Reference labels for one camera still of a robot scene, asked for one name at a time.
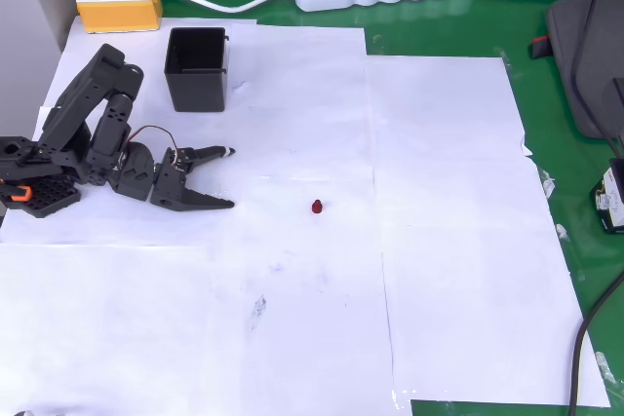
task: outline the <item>white paper sheet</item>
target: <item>white paper sheet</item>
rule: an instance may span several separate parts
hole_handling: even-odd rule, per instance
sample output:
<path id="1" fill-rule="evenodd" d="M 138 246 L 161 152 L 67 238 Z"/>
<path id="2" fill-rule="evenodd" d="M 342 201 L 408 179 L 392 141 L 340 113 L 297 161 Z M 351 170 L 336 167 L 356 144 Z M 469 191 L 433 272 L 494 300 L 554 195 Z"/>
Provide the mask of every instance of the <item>white paper sheet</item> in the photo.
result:
<path id="1" fill-rule="evenodd" d="M 0 413 L 238 414 L 226 269 L 201 247 L 0 246 Z"/>
<path id="2" fill-rule="evenodd" d="M 174 112 L 164 74 L 159 69 L 153 71 L 152 78 L 145 71 L 145 81 L 130 117 L 134 129 L 153 124 L 170 130 L 181 147 L 221 144 L 236 149 L 233 157 L 193 171 L 187 186 L 233 200 L 240 206 L 250 201 L 247 194 L 257 179 L 268 178 L 285 186 L 308 180 L 371 180 L 363 31 L 237 24 L 228 33 L 231 58 L 225 112 Z M 72 64 L 86 63 L 93 53 L 70 46 L 67 47 Z M 130 57 L 137 50 L 144 52 L 144 45 L 125 45 Z M 143 67 L 149 60 L 135 63 Z M 71 80 L 73 72 L 67 73 L 67 68 L 68 65 L 59 67 L 55 82 L 60 77 L 63 85 Z M 101 114 L 102 105 L 88 119 L 92 129 Z M 156 161 L 171 146 L 163 132 L 151 129 L 143 131 L 137 140 L 150 148 Z M 204 245 L 220 242 L 222 226 L 236 226 L 240 217 L 238 207 L 172 212 L 119 196 L 108 187 L 81 186 L 79 190 L 80 203 L 44 219 L 12 210 L 0 231 L 0 241 Z M 278 187 L 275 198 L 279 197 Z M 85 219 L 89 222 L 76 222 Z"/>
<path id="3" fill-rule="evenodd" d="M 394 413 L 377 251 L 354 247 L 374 237 L 371 194 L 350 189 L 324 221 L 292 214 L 288 196 L 260 219 L 247 210 L 249 239 L 227 252 L 0 246 L 0 413 Z M 344 206 L 364 221 L 344 229 Z M 283 220 L 279 248 L 256 222 Z"/>
<path id="4" fill-rule="evenodd" d="M 220 361 L 229 365 L 224 379 L 239 393 L 220 400 L 229 398 L 229 412 L 176 415 L 394 413 L 363 31 L 237 25 L 231 38 L 226 112 L 178 114 L 168 94 L 154 95 L 158 112 L 137 105 L 131 125 L 162 125 L 184 146 L 236 148 L 234 157 L 188 178 L 189 188 L 235 200 L 235 208 L 175 213 L 107 187 L 80 187 L 83 200 L 54 216 L 34 220 L 12 212 L 0 239 L 205 245 L 217 263 L 234 269 L 243 282 L 240 297 L 227 301 L 231 320 L 214 324 L 220 341 L 210 341 L 206 352 L 228 357 Z M 97 117 L 96 111 L 90 126 Z M 169 144 L 158 132 L 138 139 L 155 155 Z M 316 199 L 325 205 L 320 215 L 311 211 Z M 76 222 L 85 216 L 89 223 Z M 34 238 L 22 236 L 20 227 L 33 221 Z"/>
<path id="5" fill-rule="evenodd" d="M 581 322 L 503 63 L 369 57 L 397 403 L 567 404 Z M 586 338 L 579 404 L 609 406 Z"/>

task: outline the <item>black device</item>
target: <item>black device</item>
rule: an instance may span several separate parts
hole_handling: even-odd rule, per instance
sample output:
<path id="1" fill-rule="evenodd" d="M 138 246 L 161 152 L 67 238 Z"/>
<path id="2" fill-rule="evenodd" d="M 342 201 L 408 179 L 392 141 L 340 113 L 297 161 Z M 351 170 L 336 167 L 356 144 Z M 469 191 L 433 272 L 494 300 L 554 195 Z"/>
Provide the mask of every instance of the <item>black device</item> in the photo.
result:
<path id="1" fill-rule="evenodd" d="M 7 208 L 44 217 L 80 200 L 75 183 L 106 182 L 141 201 L 151 192 L 151 204 L 175 211 L 234 207 L 185 187 L 186 176 L 198 166 L 230 156 L 233 149 L 177 148 L 174 141 L 175 148 L 154 165 L 149 149 L 131 141 L 137 132 L 130 135 L 128 119 L 143 72 L 124 58 L 104 44 L 58 98 L 39 141 L 0 137 L 0 202 Z M 103 100 L 106 107 L 92 135 L 85 121 Z"/>

